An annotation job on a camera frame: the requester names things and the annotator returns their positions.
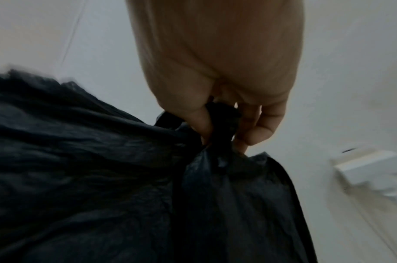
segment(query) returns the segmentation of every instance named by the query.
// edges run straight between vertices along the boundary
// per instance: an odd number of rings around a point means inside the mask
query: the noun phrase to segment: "human hand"
[[[272,136],[295,82],[302,0],[127,0],[139,58],[158,103],[204,139],[211,96],[242,113],[234,145]]]

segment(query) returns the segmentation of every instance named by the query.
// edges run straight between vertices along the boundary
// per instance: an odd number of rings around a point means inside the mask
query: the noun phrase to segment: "wrinkled black plastic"
[[[0,75],[0,262],[316,262],[289,176],[232,150],[234,108],[208,109],[203,148],[171,114]]]

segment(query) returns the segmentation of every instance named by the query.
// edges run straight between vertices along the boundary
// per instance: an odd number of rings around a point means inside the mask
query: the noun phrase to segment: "white wall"
[[[355,219],[342,226],[329,209],[336,205],[330,151],[364,141],[397,152],[397,0],[309,0],[306,7],[288,113],[274,137],[249,154],[266,151],[291,175],[320,262],[397,262],[369,227]],[[147,123],[161,111],[139,66],[124,0],[88,0],[58,77],[75,78]],[[351,243],[344,227],[356,233]]]
[[[83,0],[0,0],[0,68],[52,75]]]

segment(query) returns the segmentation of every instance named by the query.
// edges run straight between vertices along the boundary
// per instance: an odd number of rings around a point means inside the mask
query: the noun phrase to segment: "hand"
[[[127,0],[148,85],[166,111],[204,139],[211,96],[242,120],[234,144],[272,136],[295,82],[303,34],[302,0]]]

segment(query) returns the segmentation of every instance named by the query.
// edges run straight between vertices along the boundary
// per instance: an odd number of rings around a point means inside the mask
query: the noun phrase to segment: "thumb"
[[[213,132],[213,124],[211,123],[210,114],[205,105],[198,110],[180,115],[179,117],[184,119],[191,128],[201,135],[204,144],[208,142]]]

